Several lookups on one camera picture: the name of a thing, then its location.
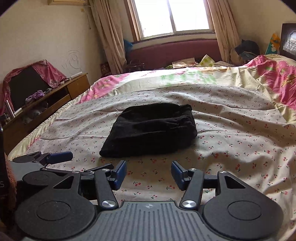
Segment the black television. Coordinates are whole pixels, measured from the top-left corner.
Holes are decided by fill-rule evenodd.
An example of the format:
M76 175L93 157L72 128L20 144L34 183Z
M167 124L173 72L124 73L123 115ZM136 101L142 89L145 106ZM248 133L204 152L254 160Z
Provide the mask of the black television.
M44 81L33 67L23 69L9 82L10 97L14 111L25 105L25 99L37 92L45 91L50 86Z

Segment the papers on bench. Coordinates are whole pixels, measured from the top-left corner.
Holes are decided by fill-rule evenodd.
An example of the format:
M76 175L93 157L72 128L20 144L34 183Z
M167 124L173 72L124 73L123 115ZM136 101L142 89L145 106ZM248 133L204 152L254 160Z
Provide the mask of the papers on bench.
M165 69L179 69L187 67L234 67L224 61L215 62L210 56L205 55L200 62L196 61L195 58L188 58L172 62L172 64L165 67Z

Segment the dark wooden headboard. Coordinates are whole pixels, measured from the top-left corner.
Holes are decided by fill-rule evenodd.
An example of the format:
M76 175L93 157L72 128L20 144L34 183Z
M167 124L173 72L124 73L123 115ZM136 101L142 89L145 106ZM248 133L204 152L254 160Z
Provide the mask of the dark wooden headboard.
M296 23L282 24L280 55L296 60Z

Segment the cherry print white bedsheet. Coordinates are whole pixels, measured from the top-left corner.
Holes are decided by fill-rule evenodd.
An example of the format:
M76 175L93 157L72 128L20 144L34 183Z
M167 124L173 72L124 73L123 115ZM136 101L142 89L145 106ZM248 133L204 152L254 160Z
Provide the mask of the cherry print white bedsheet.
M81 99L60 109L9 154L71 151L55 169L126 160L122 201L179 201L171 163L228 171L283 209L280 240L295 240L295 122L257 90L192 84Z

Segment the right beige curtain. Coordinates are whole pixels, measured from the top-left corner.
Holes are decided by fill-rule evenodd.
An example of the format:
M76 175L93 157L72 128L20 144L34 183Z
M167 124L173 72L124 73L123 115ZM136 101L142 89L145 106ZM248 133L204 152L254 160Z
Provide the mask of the right beige curtain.
M208 0L216 38L222 61L241 65L242 58L236 53L235 47L241 39L227 0Z

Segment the left beige curtain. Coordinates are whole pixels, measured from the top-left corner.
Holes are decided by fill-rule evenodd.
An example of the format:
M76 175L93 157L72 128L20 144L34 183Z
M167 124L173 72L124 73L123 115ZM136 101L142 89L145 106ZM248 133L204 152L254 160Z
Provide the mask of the left beige curtain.
M111 73L122 74L126 58L117 2L95 0L89 3Z

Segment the dark handbag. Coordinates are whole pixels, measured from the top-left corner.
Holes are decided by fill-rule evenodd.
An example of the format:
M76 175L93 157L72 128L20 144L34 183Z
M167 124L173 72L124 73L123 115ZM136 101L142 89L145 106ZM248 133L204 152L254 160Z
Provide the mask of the dark handbag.
M130 60L125 66L125 73L137 72L144 70L144 63L140 60Z

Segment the window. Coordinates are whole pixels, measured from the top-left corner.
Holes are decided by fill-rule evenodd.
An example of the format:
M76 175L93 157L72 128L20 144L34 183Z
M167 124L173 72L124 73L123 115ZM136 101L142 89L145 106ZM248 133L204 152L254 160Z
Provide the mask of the window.
M207 1L124 1L124 3L135 41L214 33Z

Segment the blue bag by window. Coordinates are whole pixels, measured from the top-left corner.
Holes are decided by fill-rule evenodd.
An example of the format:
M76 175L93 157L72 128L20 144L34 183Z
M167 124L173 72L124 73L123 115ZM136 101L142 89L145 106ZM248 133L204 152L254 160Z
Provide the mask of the blue bag by window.
M125 47L125 55L127 56L128 53L132 50L133 48L133 43L129 42L128 40L124 39L123 40L124 47Z

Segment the pink floral quilt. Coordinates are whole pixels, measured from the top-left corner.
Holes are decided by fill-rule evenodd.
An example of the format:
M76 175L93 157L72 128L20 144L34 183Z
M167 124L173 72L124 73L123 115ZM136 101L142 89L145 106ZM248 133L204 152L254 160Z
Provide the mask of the pink floral quilt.
M238 67L187 67L110 75L97 80L78 97L78 103L106 95L156 88L212 84L258 90L288 123L295 123L295 61L281 55L260 55Z

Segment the dark clothes pile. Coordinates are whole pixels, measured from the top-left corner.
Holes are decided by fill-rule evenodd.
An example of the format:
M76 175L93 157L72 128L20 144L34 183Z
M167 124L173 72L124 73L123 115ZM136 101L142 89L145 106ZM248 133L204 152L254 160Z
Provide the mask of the dark clothes pile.
M257 43L251 40L242 40L241 44L230 52L230 62L236 66L244 65L260 55Z

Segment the black pants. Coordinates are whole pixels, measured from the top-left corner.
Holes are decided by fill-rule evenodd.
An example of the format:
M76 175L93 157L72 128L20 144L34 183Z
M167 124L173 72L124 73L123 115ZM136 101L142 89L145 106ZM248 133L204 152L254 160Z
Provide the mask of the black pants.
M104 158L169 154L189 147L196 136L189 104L131 106L118 116L99 154Z

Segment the pink cloth television cover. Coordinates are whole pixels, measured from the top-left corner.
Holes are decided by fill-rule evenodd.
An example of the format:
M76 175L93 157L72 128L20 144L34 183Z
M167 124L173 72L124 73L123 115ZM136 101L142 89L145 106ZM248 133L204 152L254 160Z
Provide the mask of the pink cloth television cover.
M41 60L16 68L3 79L1 91L1 114L6 112L5 102L8 101L12 110L27 105L38 91L59 87L67 77L49 61Z

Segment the beige curtain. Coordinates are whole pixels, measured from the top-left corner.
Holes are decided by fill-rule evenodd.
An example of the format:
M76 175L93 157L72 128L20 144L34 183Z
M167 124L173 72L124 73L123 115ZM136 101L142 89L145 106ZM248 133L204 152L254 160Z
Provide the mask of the beige curtain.
M89 3L111 73L122 74L126 58L117 2L95 0Z
M242 58L236 53L235 47L241 39L227 0L208 0L216 38L222 61L241 65Z

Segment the wooden side cabinet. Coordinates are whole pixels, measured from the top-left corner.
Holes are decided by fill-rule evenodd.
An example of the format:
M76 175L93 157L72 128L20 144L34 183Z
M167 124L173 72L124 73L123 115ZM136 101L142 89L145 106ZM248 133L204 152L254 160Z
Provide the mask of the wooden side cabinet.
M5 153L8 155L23 138L42 122L89 87L87 74L83 73L23 107L22 111L3 127Z

